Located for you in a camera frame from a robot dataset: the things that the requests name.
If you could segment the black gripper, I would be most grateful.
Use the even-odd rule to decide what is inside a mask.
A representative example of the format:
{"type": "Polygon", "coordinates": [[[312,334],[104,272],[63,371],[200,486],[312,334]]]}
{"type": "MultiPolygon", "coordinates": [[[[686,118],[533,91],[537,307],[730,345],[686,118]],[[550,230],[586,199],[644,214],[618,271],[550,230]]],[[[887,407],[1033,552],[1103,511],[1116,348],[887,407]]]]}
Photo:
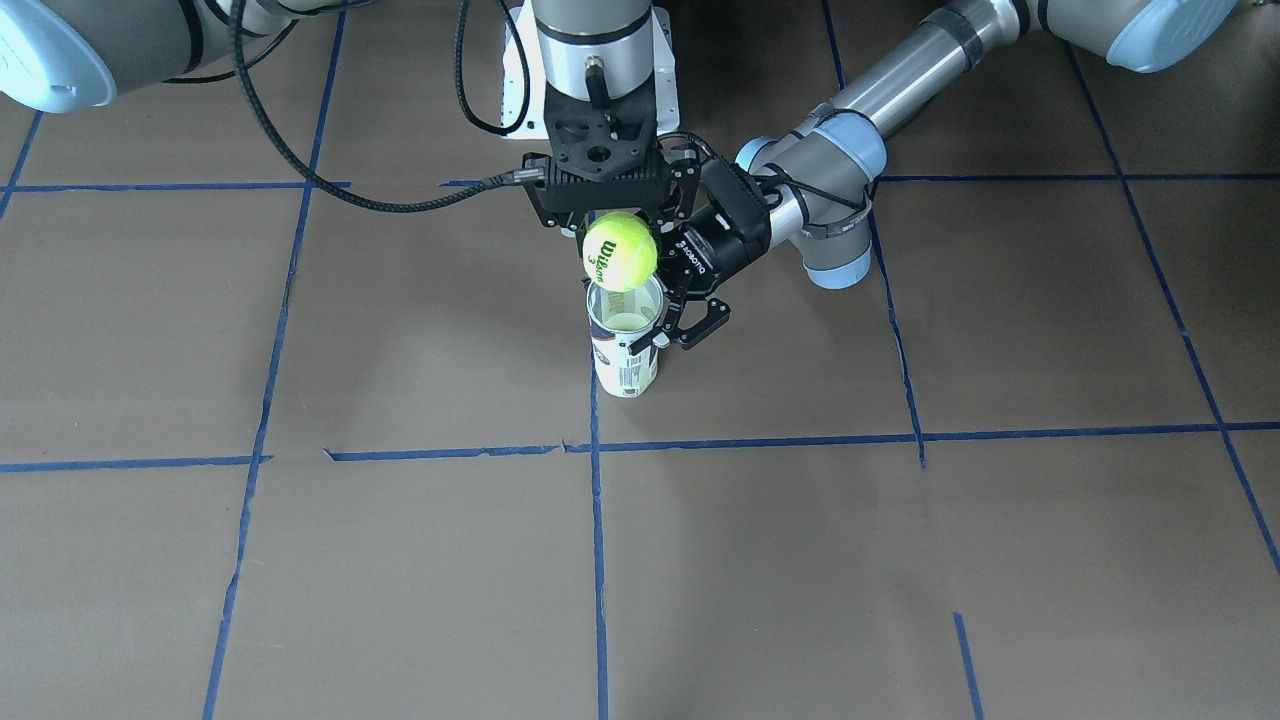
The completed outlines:
{"type": "Polygon", "coordinates": [[[769,205],[756,181],[726,160],[707,160],[700,169],[708,205],[678,228],[673,278],[689,299],[703,299],[704,316],[678,328],[682,309],[658,275],[630,291],[639,315],[630,352],[666,348],[673,341],[690,350],[710,337],[731,318],[731,307],[714,291],[745,266],[763,258],[772,245],[769,205]]]}
{"type": "Polygon", "coordinates": [[[700,161],[691,143],[663,149],[657,78],[611,97],[600,78],[581,100],[548,85],[543,119],[548,154],[529,152],[521,183],[544,227],[585,231],[594,211],[637,210],[663,229],[692,215],[700,161]]]}

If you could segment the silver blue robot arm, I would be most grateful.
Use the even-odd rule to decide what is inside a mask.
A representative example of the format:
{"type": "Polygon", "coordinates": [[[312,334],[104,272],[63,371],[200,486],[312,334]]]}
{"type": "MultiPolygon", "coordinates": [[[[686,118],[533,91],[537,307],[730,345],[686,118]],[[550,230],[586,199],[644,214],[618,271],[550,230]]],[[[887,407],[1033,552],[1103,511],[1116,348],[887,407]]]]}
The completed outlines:
{"type": "Polygon", "coordinates": [[[748,141],[701,164],[708,204],[659,242],[655,281],[666,311],[649,340],[691,347],[730,318],[718,293],[783,243],[806,278],[846,290],[870,269],[872,191],[891,143],[947,102],[991,58],[1030,35],[1051,36],[1137,74],[1198,50],[1231,1],[948,1],[788,132],[748,141]]]}
{"type": "Polygon", "coordinates": [[[301,22],[342,15],[360,1],[5,1],[3,92],[36,111],[101,108],[154,85],[234,81],[264,136],[300,181],[342,202],[381,213],[448,208],[479,193],[526,188],[548,227],[581,231],[590,211],[635,208],[652,225],[685,222],[701,173],[663,142],[677,135],[673,61],[649,1],[499,1],[503,49],[516,56],[502,82],[500,124],[477,117],[465,86],[470,5],[451,36],[413,32],[383,70],[449,67],[456,104],[475,128],[507,137],[534,129],[547,154],[421,202],[369,199],[323,178],[284,141],[251,76],[246,47],[269,56],[301,22]]]}

